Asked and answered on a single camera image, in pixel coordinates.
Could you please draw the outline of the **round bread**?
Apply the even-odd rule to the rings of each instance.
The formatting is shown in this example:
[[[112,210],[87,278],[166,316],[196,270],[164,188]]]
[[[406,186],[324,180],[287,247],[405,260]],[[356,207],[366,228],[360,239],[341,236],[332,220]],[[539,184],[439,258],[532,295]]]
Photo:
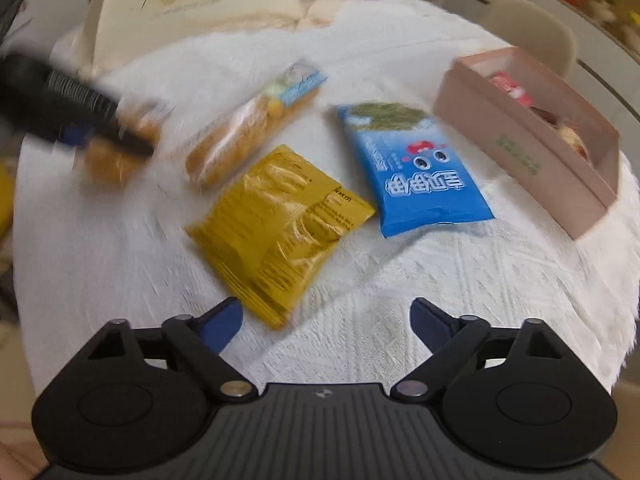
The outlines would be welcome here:
[[[163,134],[163,126],[172,107],[151,101],[129,100],[119,104],[117,119],[134,134],[147,140],[156,148]],[[91,139],[87,147],[75,155],[74,169],[93,183],[114,188],[124,188],[132,179],[142,174],[151,159],[126,152],[99,136]]]

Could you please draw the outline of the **red spicy snack packet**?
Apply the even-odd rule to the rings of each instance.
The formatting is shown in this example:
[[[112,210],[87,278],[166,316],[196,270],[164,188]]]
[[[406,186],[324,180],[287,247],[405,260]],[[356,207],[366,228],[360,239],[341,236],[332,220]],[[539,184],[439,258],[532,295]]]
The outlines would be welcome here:
[[[533,105],[533,99],[527,90],[504,70],[498,70],[498,72],[493,73],[488,77],[488,80],[496,88],[506,93],[524,107],[529,108]]]

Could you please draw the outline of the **long clear biscuit packet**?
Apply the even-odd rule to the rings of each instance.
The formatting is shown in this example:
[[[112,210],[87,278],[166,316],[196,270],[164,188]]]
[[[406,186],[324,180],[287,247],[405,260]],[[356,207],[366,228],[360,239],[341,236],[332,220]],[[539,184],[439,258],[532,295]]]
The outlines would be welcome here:
[[[214,120],[196,136],[186,155],[184,168],[191,184],[211,188],[227,180],[308,106],[325,82],[320,68],[297,62],[246,103]]]

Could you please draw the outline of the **yellow snack packet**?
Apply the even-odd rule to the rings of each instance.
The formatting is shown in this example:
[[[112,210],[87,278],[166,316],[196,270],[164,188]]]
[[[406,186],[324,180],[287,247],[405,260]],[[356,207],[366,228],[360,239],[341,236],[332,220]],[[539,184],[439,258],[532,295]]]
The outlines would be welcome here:
[[[280,145],[186,234],[232,295],[280,330],[341,239],[373,215],[363,198]]]

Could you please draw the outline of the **blue seaweed snack packet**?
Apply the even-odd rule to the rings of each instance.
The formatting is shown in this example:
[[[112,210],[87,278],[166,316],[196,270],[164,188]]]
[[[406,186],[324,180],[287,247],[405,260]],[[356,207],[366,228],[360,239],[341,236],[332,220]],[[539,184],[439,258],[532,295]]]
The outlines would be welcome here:
[[[343,125],[375,195],[386,238],[494,214],[437,119],[395,102],[340,106]]]

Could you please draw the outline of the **white textured tablecloth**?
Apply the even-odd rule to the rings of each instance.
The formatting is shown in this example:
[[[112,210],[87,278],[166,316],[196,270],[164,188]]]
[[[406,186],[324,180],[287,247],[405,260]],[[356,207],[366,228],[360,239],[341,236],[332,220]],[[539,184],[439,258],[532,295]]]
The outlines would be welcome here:
[[[42,390],[113,320],[242,304],[221,347],[242,380],[399,382],[428,356],[423,298],[498,327],[541,320],[605,388],[634,344],[639,190],[571,237],[437,118],[454,62],[502,41],[416,0],[356,1],[325,28],[212,32],[96,81],[160,139],[129,177],[28,138],[15,292]]]

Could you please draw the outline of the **pink cardboard box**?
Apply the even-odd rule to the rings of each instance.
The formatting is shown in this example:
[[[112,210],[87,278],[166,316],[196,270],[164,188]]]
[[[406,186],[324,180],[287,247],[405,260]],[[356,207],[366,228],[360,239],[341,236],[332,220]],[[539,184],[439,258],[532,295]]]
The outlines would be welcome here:
[[[498,70],[527,90],[532,106],[572,122],[591,162],[530,107],[496,88],[488,77]],[[433,110],[514,177],[574,240],[591,230],[617,200],[617,130],[560,76],[518,48],[455,58]]]

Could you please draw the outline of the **rice cracker packet in box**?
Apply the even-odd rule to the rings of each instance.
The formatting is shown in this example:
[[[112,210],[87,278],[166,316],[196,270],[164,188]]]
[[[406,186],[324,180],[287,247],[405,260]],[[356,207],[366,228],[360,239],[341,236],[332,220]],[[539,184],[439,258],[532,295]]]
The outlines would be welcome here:
[[[582,140],[572,122],[558,114],[532,106],[530,110],[551,126],[558,136],[586,162],[591,162],[587,145]]]

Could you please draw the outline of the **beige chair right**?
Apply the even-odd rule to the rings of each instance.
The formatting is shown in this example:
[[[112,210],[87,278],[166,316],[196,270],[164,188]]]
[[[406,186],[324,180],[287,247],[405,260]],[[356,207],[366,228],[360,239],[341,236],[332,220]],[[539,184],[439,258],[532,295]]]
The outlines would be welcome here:
[[[478,22],[566,79],[577,61],[574,32],[550,12],[528,0],[495,0]]]

